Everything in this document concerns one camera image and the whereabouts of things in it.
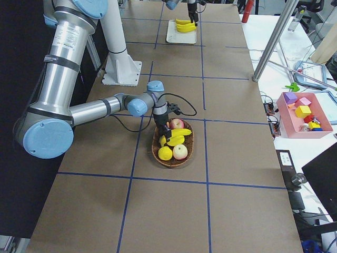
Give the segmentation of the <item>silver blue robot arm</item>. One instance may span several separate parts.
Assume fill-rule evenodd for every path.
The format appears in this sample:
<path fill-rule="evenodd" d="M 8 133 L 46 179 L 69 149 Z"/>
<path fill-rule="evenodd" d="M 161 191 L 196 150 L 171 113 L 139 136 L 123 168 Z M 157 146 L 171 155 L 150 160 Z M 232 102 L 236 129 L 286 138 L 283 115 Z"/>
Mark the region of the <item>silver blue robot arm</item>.
<path fill-rule="evenodd" d="M 151 112 L 156 126 L 169 131 L 169 104 L 160 81 L 149 82 L 139 95 L 119 93 L 71 106 L 84 51 L 98 25 L 108 49 L 104 84 L 138 84 L 142 63 L 127 52 L 117 1 L 45 1 L 44 19 L 55 34 L 44 57 L 42 88 L 19 120 L 15 135 L 27 153 L 41 159 L 58 157 L 70 148 L 73 127 L 124 110 L 135 117 Z"/>
<path fill-rule="evenodd" d="M 163 1 L 166 5 L 166 7 L 170 10 L 174 10 L 177 5 L 181 2 L 179 0 L 164 0 Z M 195 0 L 187 0 L 187 11 L 190 18 L 190 22 L 194 23 L 195 26 L 197 26 L 197 23 L 199 21 L 199 16 L 197 13 L 197 1 Z"/>

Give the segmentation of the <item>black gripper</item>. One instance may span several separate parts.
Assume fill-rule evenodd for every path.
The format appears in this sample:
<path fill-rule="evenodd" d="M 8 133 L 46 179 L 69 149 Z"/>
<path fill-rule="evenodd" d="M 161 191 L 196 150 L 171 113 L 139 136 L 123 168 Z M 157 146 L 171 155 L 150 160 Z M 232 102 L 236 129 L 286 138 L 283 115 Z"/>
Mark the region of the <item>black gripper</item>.
<path fill-rule="evenodd" d="M 198 13 L 197 13 L 197 2 L 195 0 L 187 0 L 187 11 L 190 18 L 191 23 L 194 23 L 197 26 L 199 21 Z"/>
<path fill-rule="evenodd" d="M 170 129 L 169 114 L 154 114 L 154 121 L 160 136 L 165 136 L 167 140 L 172 137 L 172 130 Z"/>

